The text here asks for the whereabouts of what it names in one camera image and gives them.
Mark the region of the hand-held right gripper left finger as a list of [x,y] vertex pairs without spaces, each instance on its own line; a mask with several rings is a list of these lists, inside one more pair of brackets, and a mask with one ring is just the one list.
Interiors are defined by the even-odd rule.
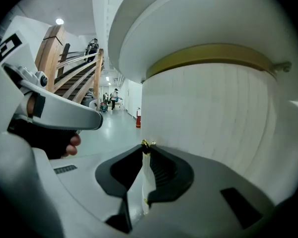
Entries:
[[49,160],[33,150],[37,196],[32,219],[42,234],[140,234],[142,150]]

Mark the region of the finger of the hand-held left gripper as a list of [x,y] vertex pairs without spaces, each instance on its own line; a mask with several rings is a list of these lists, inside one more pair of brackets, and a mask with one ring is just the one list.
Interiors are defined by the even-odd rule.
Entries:
[[96,130],[102,126],[103,116],[96,110],[46,91],[29,81],[19,84],[35,94],[32,117],[27,120],[37,126],[63,130]]

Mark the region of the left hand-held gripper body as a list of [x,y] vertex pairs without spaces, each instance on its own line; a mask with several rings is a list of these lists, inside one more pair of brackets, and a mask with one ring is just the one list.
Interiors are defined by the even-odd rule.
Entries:
[[35,65],[20,30],[0,43],[0,120],[46,120],[48,76]]

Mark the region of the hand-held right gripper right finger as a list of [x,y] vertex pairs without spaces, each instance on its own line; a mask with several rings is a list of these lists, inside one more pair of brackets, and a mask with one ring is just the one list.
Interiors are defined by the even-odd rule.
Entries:
[[247,236],[274,209],[263,191],[220,162],[158,146],[150,157],[155,189],[144,238]]

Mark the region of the small gold object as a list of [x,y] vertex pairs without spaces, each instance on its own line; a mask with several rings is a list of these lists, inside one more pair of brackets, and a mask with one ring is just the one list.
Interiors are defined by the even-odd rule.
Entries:
[[151,147],[156,145],[156,142],[149,143],[147,140],[143,139],[141,142],[142,152],[145,155],[150,155]]

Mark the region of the small tan object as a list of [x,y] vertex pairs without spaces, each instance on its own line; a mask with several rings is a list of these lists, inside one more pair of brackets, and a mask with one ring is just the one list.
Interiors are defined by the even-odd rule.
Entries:
[[278,204],[292,192],[276,146],[279,100],[266,72],[224,63],[171,69],[142,85],[142,137],[220,162]]

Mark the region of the white round table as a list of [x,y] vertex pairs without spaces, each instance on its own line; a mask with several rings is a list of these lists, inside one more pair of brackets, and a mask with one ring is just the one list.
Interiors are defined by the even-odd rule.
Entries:
[[290,62],[298,80],[298,35],[276,0],[123,0],[108,39],[112,65],[139,82],[159,59],[205,44],[251,48]]

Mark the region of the person's left hand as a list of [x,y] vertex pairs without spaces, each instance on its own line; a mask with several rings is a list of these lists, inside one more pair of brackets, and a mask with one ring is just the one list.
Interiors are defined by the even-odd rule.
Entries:
[[75,155],[81,143],[75,130],[44,128],[20,119],[10,123],[8,132],[20,136],[31,147],[43,150],[49,159]]

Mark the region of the wooden staircase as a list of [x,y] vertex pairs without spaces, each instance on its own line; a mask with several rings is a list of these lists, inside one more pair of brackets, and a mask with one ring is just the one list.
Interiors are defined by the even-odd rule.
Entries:
[[99,107],[99,80],[104,50],[92,54],[79,52],[68,57],[69,43],[62,25],[49,27],[35,59],[35,65],[48,77],[46,89],[59,97],[81,104],[91,94]]

